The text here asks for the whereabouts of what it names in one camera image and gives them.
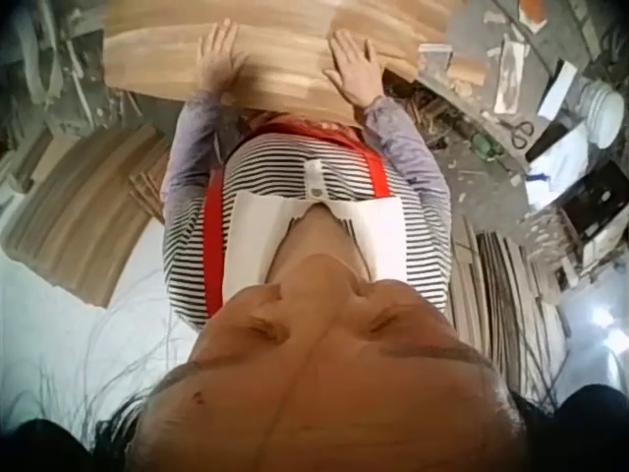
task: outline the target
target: woman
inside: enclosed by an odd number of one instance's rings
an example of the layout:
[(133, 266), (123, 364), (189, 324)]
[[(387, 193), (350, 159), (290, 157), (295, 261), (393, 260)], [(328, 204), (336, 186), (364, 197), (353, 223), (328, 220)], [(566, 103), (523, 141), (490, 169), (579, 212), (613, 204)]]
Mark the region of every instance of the woman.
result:
[(46, 423), (16, 432), (12, 453), (49, 464), (55, 443), (76, 464), (131, 471), (585, 470), (590, 452), (597, 466), (608, 460), (597, 454), (614, 442), (601, 431), (620, 438), (627, 423), (600, 414), (613, 404), (626, 416), (624, 397), (594, 387), (546, 416), (442, 315), (448, 189), (384, 97), (370, 43), (337, 32), (337, 69), (325, 75), (362, 114), (371, 147), (340, 125), (262, 117), (219, 167), (220, 95), (246, 60), (236, 35), (226, 22), (201, 45), (200, 90), (162, 189), (171, 302), (200, 330), (190, 362), (100, 425), (92, 458)]

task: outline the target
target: nose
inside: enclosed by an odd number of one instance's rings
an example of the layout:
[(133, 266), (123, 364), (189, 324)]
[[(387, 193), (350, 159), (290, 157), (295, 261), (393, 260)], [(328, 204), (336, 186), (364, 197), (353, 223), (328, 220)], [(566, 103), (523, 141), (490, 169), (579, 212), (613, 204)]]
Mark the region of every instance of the nose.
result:
[(282, 298), (360, 295), (364, 282), (345, 264), (324, 254), (308, 256), (277, 280)]

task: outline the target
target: white bucket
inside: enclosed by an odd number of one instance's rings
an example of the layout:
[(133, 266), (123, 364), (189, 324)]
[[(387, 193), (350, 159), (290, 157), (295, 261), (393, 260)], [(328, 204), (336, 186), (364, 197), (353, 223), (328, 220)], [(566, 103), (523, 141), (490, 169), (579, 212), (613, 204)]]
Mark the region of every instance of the white bucket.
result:
[(586, 120), (590, 143), (605, 149), (618, 136), (625, 113), (625, 100), (605, 82), (594, 81), (583, 88), (577, 112)]

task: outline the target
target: red strap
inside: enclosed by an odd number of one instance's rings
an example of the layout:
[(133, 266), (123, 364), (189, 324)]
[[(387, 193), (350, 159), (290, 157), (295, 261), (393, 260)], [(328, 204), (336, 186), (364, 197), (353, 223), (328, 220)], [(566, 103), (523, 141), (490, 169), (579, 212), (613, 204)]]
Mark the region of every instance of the red strap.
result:
[[(259, 127), (248, 135), (240, 146), (257, 136), (268, 133), (298, 135), (354, 150), (367, 162), (374, 196), (377, 199), (390, 197), (391, 194), (386, 182), (382, 157), (363, 143), (348, 138), (344, 133), (312, 128), (299, 123), (271, 123)], [(203, 214), (205, 307), (208, 316), (212, 317), (223, 306), (223, 275), (225, 269), (225, 254), (223, 252), (223, 168), (215, 170), (212, 174), (211, 182), (207, 188)]]

